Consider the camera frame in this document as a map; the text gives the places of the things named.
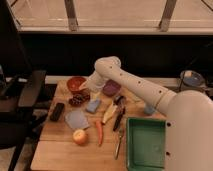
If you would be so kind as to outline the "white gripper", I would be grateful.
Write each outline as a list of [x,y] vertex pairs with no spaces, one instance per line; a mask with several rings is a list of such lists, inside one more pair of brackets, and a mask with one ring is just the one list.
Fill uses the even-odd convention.
[[104,86],[104,79],[97,73],[90,75],[85,82],[83,82],[79,89],[83,90],[85,88],[92,92],[99,92]]

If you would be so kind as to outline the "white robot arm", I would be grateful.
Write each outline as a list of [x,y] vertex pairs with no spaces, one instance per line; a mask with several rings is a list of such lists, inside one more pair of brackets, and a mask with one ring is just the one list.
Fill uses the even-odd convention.
[[100,91],[111,79],[166,116],[165,171],[213,171],[213,101],[204,93],[176,93],[121,69],[116,56],[102,57],[82,84]]

